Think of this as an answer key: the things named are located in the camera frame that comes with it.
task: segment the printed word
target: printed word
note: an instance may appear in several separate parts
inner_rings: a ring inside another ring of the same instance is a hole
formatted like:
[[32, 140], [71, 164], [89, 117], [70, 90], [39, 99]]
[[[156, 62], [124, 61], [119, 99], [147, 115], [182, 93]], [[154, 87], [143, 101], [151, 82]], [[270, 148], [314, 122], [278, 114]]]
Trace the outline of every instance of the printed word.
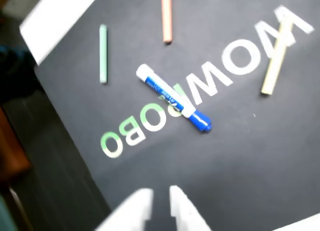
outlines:
[[[291, 12], [289, 9], [287, 9], [282, 5], [276, 8], [274, 10], [274, 13], [279, 23], [283, 20], [284, 17], [289, 17], [293, 21], [293, 23], [302, 31], [304, 31], [306, 34], [310, 34], [315, 30], [309, 23], [307, 23], [306, 21], [304, 21], [303, 19], [301, 19], [296, 14], [294, 14], [293, 12]], [[262, 46], [264, 48], [266, 55], [269, 58], [271, 58], [274, 53], [274, 47], [271, 40], [268, 37], [268, 34], [277, 39], [279, 37], [278, 30], [271, 27], [269, 24], [267, 24], [262, 20], [259, 21], [254, 26], [254, 28], [257, 31], [257, 34], [260, 38], [260, 41], [262, 43]], [[290, 34], [287, 36], [287, 39], [286, 39], [286, 45], [290, 47], [295, 43], [296, 43], [295, 37], [290, 32]], [[245, 48], [251, 57], [250, 62], [244, 67], [236, 66], [231, 59], [232, 52], [239, 47]], [[229, 43], [222, 52], [222, 63], [225, 69], [234, 75], [249, 74], [259, 66], [260, 62], [261, 62], [261, 53], [258, 47], [253, 42], [247, 39], [238, 39]], [[194, 73], [190, 73], [186, 77], [186, 82], [190, 88], [194, 103], [196, 105], [199, 105], [203, 102], [198, 88], [202, 89], [209, 96], [213, 96], [218, 93], [215, 81], [213, 79], [213, 75], [225, 86], [230, 86], [231, 84], [233, 84], [233, 81], [229, 77], [227, 77], [223, 72], [221, 72], [217, 67], [215, 67], [211, 62], [207, 61], [201, 66], [201, 68], [202, 68], [206, 82], [201, 81], [201, 79], [197, 77]], [[188, 97], [186, 96], [180, 84], [177, 83], [173, 88], [181, 96], [188, 99]], [[148, 122], [146, 118], [146, 113], [149, 110], [153, 110], [154, 112], [157, 112], [157, 114], [159, 115], [160, 121], [158, 124], [154, 125]], [[174, 107], [171, 105], [168, 106], [167, 111], [173, 117], [181, 116], [181, 113], [176, 111]], [[161, 130], [165, 126], [166, 121], [167, 121], [166, 112], [160, 105], [156, 103], [147, 104], [142, 108], [140, 112], [140, 122], [142, 126], [148, 131], [157, 132]], [[143, 130], [139, 126], [138, 121], [134, 116], [130, 116], [129, 118], [124, 120], [122, 123], [120, 123], [119, 133], [125, 137], [125, 141], [129, 146], [135, 146], [146, 139], [146, 136]], [[107, 147], [108, 139], [115, 140], [117, 144], [116, 150], [110, 151], [108, 149]], [[117, 133], [106, 132], [101, 138], [101, 148], [108, 157], [114, 159], [121, 155], [124, 149], [124, 145], [123, 145], [123, 141], [121, 140], [120, 136]]]

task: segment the wooden furniture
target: wooden furniture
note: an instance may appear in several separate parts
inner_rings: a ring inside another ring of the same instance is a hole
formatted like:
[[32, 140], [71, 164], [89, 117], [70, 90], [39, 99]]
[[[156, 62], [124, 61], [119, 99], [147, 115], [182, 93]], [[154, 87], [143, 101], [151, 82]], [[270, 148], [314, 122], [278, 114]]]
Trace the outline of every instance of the wooden furniture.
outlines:
[[31, 163], [0, 108], [0, 182], [9, 181], [30, 167]]

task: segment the blue marker cap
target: blue marker cap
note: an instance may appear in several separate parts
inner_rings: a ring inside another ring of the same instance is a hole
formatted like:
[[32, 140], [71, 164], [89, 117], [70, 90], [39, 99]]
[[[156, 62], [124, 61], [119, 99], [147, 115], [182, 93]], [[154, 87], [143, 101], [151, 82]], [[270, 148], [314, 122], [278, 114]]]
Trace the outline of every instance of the blue marker cap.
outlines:
[[196, 110], [190, 117], [189, 120], [196, 126], [198, 130], [209, 132], [212, 128], [211, 120], [203, 113]]

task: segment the table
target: table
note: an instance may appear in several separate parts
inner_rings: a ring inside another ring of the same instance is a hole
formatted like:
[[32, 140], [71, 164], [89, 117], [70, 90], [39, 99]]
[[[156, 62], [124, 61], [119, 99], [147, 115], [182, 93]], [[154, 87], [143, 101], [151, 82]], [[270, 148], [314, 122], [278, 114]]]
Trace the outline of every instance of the table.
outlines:
[[[110, 207], [152, 188], [150, 230], [175, 230], [169, 186], [178, 185], [217, 231], [270, 231], [318, 213], [319, 1], [172, 0], [173, 42], [165, 46], [160, 0], [95, 0], [36, 75]], [[293, 12], [305, 30], [293, 28], [275, 91], [264, 97], [269, 58], [257, 24], [278, 29], [276, 9]], [[99, 84], [102, 23], [108, 85]], [[211, 117], [211, 132], [173, 117], [136, 77], [141, 64], [179, 84]], [[188, 80], [206, 92], [192, 95]], [[103, 152], [104, 134], [116, 158]]]

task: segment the green chalk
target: green chalk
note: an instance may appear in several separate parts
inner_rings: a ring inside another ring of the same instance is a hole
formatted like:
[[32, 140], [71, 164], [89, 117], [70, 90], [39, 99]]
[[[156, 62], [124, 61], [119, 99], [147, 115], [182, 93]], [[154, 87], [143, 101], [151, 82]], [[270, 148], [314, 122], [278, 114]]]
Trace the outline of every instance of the green chalk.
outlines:
[[108, 28], [101, 24], [100, 29], [100, 83], [108, 83]]

